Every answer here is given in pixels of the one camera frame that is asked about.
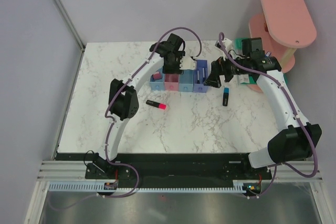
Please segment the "purple storage bin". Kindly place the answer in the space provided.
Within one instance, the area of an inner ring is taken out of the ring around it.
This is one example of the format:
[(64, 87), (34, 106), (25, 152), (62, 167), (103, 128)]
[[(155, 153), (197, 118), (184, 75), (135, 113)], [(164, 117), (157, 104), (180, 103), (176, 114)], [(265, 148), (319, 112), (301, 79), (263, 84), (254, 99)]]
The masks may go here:
[[(194, 70), (194, 88), (193, 88), (193, 92), (196, 93), (206, 93), (208, 86), (204, 86), (203, 82), (204, 80), (208, 77), (208, 73), (207, 73), (207, 67), (208, 67), (208, 62), (207, 60), (197, 60), (197, 67)], [(205, 68), (206, 71), (206, 78), (202, 77), (202, 68)], [(200, 84), (196, 83), (196, 71), (199, 70), (199, 75), (200, 75)]]

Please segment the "blue cap black highlighter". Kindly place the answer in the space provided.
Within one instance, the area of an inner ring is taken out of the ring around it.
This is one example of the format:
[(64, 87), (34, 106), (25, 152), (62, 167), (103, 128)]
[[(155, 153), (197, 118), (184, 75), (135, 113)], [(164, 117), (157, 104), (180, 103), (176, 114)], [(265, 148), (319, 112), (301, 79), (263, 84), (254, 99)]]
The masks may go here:
[(228, 98), (229, 98), (229, 88), (224, 88), (223, 90), (223, 106), (228, 106)]

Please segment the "black tip whiteboard marker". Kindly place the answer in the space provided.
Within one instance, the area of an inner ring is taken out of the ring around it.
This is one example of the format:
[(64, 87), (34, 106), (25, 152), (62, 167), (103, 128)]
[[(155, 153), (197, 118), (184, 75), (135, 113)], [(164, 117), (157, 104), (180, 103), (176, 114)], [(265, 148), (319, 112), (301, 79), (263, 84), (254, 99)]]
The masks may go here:
[(197, 70), (197, 71), (196, 71), (196, 76), (197, 76), (196, 83), (197, 83), (197, 84), (200, 84), (199, 75), (200, 75), (200, 72), (199, 72), (199, 70)]

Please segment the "pink storage bin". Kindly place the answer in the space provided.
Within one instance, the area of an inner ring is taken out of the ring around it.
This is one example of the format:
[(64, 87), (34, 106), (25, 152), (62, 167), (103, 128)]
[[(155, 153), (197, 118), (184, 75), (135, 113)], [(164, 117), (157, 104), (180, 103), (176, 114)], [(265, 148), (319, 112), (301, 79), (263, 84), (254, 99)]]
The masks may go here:
[(179, 74), (165, 74), (164, 86), (167, 91), (179, 90)]

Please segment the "pink eraser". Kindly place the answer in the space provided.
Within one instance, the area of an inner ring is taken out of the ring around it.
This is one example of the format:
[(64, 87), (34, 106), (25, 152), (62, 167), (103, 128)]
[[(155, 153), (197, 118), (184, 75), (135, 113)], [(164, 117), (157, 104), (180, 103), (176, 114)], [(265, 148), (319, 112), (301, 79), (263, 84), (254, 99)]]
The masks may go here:
[(153, 75), (152, 75), (152, 79), (154, 81), (158, 81), (158, 80), (161, 80), (162, 79), (162, 74), (160, 72), (155, 72)]

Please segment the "light blue storage bin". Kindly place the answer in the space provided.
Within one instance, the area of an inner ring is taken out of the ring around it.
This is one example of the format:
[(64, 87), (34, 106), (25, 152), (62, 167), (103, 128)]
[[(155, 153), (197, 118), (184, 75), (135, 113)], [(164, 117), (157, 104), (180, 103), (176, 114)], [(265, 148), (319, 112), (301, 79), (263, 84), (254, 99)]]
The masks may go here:
[(193, 92), (194, 88), (194, 71), (184, 70), (179, 77), (179, 92)]

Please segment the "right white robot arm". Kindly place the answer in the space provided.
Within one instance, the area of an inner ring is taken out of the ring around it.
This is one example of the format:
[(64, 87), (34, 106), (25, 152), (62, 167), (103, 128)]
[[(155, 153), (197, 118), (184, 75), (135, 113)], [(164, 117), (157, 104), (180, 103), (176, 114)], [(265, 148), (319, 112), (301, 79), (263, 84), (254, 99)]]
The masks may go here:
[(266, 56), (261, 38), (246, 39), (248, 51), (243, 57), (233, 58), (226, 49), (225, 35), (219, 34), (216, 47), (223, 56), (211, 63), (211, 71), (204, 85), (220, 88), (220, 77), (230, 82), (234, 76), (248, 74), (267, 97), (277, 123), (278, 133), (267, 146), (251, 152), (249, 160), (240, 166), (241, 174), (254, 178), (261, 167), (284, 164), (298, 172), (291, 161), (313, 158), (313, 171), (299, 175), (311, 178), (318, 171), (316, 146), (322, 134), (319, 124), (311, 124), (294, 101), (284, 79), (282, 68), (276, 57)]

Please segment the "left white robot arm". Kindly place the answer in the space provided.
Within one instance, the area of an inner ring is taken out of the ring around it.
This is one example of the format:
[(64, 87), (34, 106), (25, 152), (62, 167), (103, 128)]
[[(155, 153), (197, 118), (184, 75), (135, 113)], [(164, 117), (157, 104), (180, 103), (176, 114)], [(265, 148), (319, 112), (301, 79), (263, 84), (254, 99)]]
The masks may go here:
[(122, 80), (111, 81), (108, 107), (104, 115), (112, 120), (104, 144), (107, 160), (116, 158), (123, 131), (139, 109), (138, 91), (151, 75), (159, 69), (164, 74), (183, 73), (180, 64), (185, 51), (180, 47), (184, 45), (181, 37), (170, 34), (166, 41), (151, 46), (149, 56), (133, 72)]

